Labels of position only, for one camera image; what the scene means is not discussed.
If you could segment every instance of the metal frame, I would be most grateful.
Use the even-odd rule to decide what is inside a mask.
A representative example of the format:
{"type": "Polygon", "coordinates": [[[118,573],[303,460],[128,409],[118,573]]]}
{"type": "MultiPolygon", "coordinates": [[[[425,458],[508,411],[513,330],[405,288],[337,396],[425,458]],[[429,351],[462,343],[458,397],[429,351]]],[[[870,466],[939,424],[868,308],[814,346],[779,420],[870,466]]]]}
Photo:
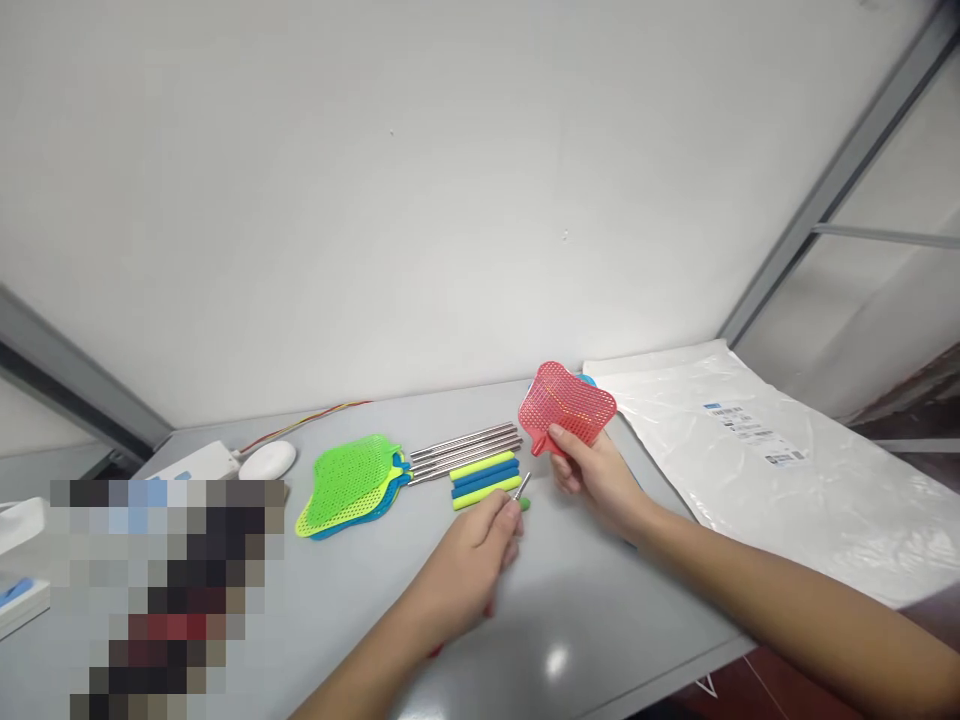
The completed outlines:
{"type": "Polygon", "coordinates": [[[0,376],[118,453],[146,462],[173,427],[0,285],[0,376]]]}
{"type": "Polygon", "coordinates": [[[844,141],[720,329],[718,337],[725,339],[730,348],[736,347],[743,339],[747,329],[800,264],[817,238],[825,234],[825,229],[833,230],[832,234],[835,235],[856,234],[857,237],[891,242],[960,247],[955,243],[944,245],[940,242],[944,238],[935,235],[846,227],[842,228],[845,232],[836,232],[838,226],[828,224],[958,43],[960,11],[955,3],[946,0],[933,12],[876,99],[844,141]]]}
{"type": "Polygon", "coordinates": [[[859,237],[867,240],[881,240],[883,242],[904,243],[906,245],[926,245],[927,247],[949,248],[960,250],[960,238],[949,235],[927,235],[925,233],[905,233],[894,230],[877,230],[874,228],[850,227],[849,225],[832,225],[818,223],[813,226],[817,235],[836,235],[837,237],[859,237]]]}
{"type": "Polygon", "coordinates": [[[891,453],[960,453],[960,438],[874,440],[873,442],[891,453]]]}

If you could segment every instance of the hand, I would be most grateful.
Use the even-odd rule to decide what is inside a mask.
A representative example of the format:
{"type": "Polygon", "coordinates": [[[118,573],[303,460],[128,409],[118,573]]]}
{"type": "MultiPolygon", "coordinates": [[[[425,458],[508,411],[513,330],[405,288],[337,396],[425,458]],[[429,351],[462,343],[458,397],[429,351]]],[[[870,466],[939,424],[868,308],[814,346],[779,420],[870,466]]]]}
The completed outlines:
{"type": "Polygon", "coordinates": [[[397,604],[420,618],[431,649],[493,614],[500,573],[520,551],[520,504],[495,490],[453,521],[397,604]]]}
{"type": "Polygon", "coordinates": [[[638,525],[655,504],[640,489],[610,437],[601,432],[588,446],[559,425],[551,425],[549,432],[557,447],[570,456],[550,456],[560,491],[583,497],[602,525],[627,542],[638,544],[638,525]]]}

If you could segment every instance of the white wall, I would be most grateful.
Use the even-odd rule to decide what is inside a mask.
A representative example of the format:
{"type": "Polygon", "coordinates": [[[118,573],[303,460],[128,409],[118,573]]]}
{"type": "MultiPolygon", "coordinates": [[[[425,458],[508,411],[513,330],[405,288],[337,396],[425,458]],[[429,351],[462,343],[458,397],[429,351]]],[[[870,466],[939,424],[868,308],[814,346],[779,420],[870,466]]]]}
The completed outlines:
{"type": "Polygon", "coordinates": [[[89,442],[83,430],[0,380],[0,457],[89,442]]]}
{"type": "Polygon", "coordinates": [[[713,337],[932,2],[0,7],[0,281],[188,426],[713,337]]]}
{"type": "MultiPolygon", "coordinates": [[[[960,53],[837,214],[960,237],[960,53]]],[[[821,238],[737,352],[761,377],[849,417],[960,341],[960,250],[821,238]]]]}

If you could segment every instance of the foam handle grip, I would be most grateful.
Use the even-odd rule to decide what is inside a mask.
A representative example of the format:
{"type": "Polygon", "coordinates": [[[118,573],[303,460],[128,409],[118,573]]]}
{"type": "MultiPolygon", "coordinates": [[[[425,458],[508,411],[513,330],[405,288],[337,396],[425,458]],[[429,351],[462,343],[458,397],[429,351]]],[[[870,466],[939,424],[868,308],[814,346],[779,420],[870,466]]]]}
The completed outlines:
{"type": "Polygon", "coordinates": [[[509,478],[508,480],[501,480],[500,482],[495,483],[493,485],[488,485],[487,487],[481,488],[480,490],[475,490],[469,495],[464,495],[463,497],[459,497],[456,500],[454,500],[453,509],[463,510],[465,507],[475,505],[481,500],[483,500],[487,495],[489,495],[494,490],[496,490],[497,488],[500,488],[501,490],[514,490],[520,487],[521,482],[523,481],[520,479],[520,476],[517,475],[516,477],[509,478]]]}
{"type": "Polygon", "coordinates": [[[462,468],[457,468],[450,473],[451,480],[459,480],[462,477],[467,475],[472,475],[475,472],[480,470],[486,470],[488,467],[493,467],[494,465],[499,465],[502,462],[507,460],[513,460],[514,454],[509,450],[507,452],[497,453],[493,457],[489,457],[486,460],[478,460],[475,463],[470,463],[469,465],[464,465],[462,468]]]}
{"type": "Polygon", "coordinates": [[[520,461],[514,458],[513,460],[508,460],[505,463],[500,463],[498,465],[494,465],[493,467],[488,467],[486,470],[480,470],[479,472],[465,475],[462,478],[457,478],[456,480],[453,481],[453,486],[463,487],[464,485],[468,485],[472,482],[475,482],[480,478],[487,477],[488,475],[496,475],[497,473],[503,472],[504,470],[507,470],[509,468],[513,468],[517,472],[520,472],[519,467],[520,467],[520,461]]]}
{"type": "Polygon", "coordinates": [[[508,467],[506,470],[501,470],[499,472],[491,473],[489,475],[484,475],[479,480],[474,480],[473,482],[465,483],[460,487],[454,487],[450,491],[450,497],[456,500],[458,497],[463,497],[464,495],[469,495],[474,490],[479,490],[480,488],[485,488],[487,485],[493,485],[500,482],[501,480],[506,480],[512,478],[514,475],[519,475],[520,470],[516,467],[508,467]]]}

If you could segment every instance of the yellow foam grip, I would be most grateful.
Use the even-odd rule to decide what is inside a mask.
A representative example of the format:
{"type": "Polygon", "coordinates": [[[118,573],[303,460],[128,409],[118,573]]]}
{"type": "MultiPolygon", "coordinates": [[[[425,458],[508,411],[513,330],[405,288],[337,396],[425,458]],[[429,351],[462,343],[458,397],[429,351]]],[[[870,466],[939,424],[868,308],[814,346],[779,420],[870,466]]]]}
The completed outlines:
{"type": "Polygon", "coordinates": [[[486,470],[488,467],[493,467],[494,465],[499,465],[502,462],[507,460],[513,460],[514,455],[509,450],[505,453],[500,453],[499,455],[494,455],[492,458],[487,458],[486,460],[478,460],[475,463],[470,465],[464,465],[462,468],[457,468],[450,473],[451,480],[459,480],[462,477],[471,475],[475,472],[480,472],[481,470],[486,470]]]}
{"type": "Polygon", "coordinates": [[[501,490],[513,490],[514,488],[520,487],[521,482],[522,481],[520,480],[520,476],[517,475],[516,477],[507,478],[506,480],[501,480],[500,482],[494,483],[493,485],[488,485],[485,488],[474,490],[469,495],[463,495],[461,497],[456,498],[453,501],[453,509],[455,511],[463,510],[465,507],[468,507],[470,505],[475,505],[476,503],[480,502],[487,495],[492,493],[497,488],[500,488],[501,490]]]}

